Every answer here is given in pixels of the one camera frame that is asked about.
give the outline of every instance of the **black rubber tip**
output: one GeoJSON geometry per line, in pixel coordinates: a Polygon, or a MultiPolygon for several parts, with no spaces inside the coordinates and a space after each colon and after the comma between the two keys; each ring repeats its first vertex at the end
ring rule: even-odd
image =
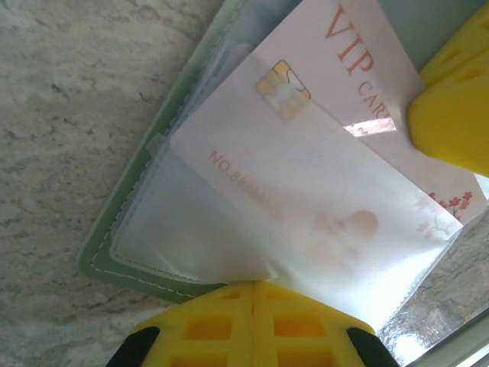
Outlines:
{"type": "Polygon", "coordinates": [[[348,329],[347,333],[365,367],[399,367],[396,360],[375,335],[357,327],[348,329]]]}
{"type": "Polygon", "coordinates": [[[159,333],[160,329],[150,326],[131,334],[108,361],[106,367],[141,367],[159,333]]]}

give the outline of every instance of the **white card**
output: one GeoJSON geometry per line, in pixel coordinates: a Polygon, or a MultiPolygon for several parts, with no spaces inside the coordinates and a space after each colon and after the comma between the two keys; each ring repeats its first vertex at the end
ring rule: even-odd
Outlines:
{"type": "Polygon", "coordinates": [[[473,173],[410,144],[405,111],[423,84],[375,0],[304,0],[253,56],[285,60],[315,103],[462,223],[486,208],[473,173]]]}
{"type": "Polygon", "coordinates": [[[170,147],[265,232],[257,253],[276,282],[379,326],[461,225],[313,101],[303,103],[298,85],[298,99],[286,87],[278,92],[299,106],[292,117],[287,104],[263,98],[257,85],[267,72],[262,60],[245,60],[170,147]],[[372,295],[385,291],[374,305],[372,295]],[[352,302],[367,292],[362,305],[352,302]]]}

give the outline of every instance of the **gray stone surface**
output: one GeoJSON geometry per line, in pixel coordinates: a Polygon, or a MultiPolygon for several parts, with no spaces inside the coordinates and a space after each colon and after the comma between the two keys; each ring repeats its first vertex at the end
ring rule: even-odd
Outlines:
{"type": "MultiPolygon", "coordinates": [[[[0,0],[0,367],[103,366],[167,304],[82,276],[90,226],[222,0],[0,0]]],[[[400,361],[489,305],[489,217],[382,330],[400,361]]]]}

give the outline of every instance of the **granite surface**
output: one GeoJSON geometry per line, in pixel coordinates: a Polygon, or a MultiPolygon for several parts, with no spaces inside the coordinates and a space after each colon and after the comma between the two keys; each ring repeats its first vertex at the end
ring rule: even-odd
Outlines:
{"type": "MultiPolygon", "coordinates": [[[[168,306],[76,255],[222,0],[0,0],[0,367],[103,366],[168,306]]],[[[489,306],[489,215],[381,337],[409,362],[489,306]]]]}

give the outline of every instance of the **gold chip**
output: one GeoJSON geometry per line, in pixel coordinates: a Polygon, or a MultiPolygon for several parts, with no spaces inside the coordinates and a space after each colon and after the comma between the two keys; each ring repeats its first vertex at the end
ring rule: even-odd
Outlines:
{"type": "Polygon", "coordinates": [[[265,74],[256,89],[284,120],[293,119],[311,99],[311,93],[285,60],[265,74]]]}

